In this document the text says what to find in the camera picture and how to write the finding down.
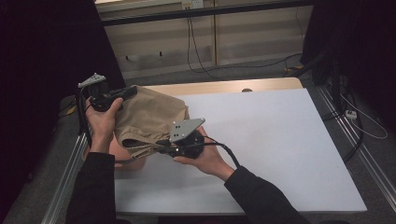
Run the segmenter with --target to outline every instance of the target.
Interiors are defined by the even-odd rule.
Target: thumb
[[[187,157],[182,157],[182,156],[178,156],[178,157],[174,157],[174,161],[182,163],[182,164],[189,164],[189,165],[193,165],[194,164],[194,160],[187,158]]]
[[[122,102],[123,102],[122,98],[117,98],[116,100],[113,101],[113,104],[111,104],[111,107],[107,110],[109,116],[111,117],[116,116],[116,113],[117,111],[119,111]]]

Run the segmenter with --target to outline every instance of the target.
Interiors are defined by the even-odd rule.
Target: hand
[[[98,112],[88,106],[86,116],[92,128],[92,147],[91,152],[108,153],[113,132],[116,125],[116,114],[122,105],[122,98],[116,99],[106,112]]]
[[[207,136],[204,128],[201,126],[197,129],[203,136]],[[205,142],[212,142],[210,139],[205,138]],[[216,146],[206,146],[203,152],[196,159],[187,157],[174,157],[174,161],[189,164],[197,167],[200,171],[208,175],[215,175],[218,178],[226,181],[233,173],[234,169],[229,166],[224,159],[220,156]]]

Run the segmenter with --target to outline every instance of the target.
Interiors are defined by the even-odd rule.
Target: garment
[[[158,141],[169,139],[173,122],[189,118],[184,101],[136,86],[137,94],[117,113],[114,134],[131,157],[139,159],[155,152]]]
[[[66,223],[120,223],[116,220],[114,156],[90,152],[75,182]],[[280,189],[241,166],[224,186],[244,209],[251,223],[309,223]]]

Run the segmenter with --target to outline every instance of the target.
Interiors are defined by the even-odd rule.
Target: person's left hand
[[[98,112],[87,100],[86,116],[92,128],[91,152],[108,153],[116,125],[116,114],[122,105],[122,98],[116,99],[106,112]]]

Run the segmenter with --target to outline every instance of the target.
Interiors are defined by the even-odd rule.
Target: black sleeve
[[[114,156],[90,152],[78,172],[66,223],[116,223]]]
[[[254,224],[309,223],[291,206],[280,189],[243,166],[235,170],[224,186]]]

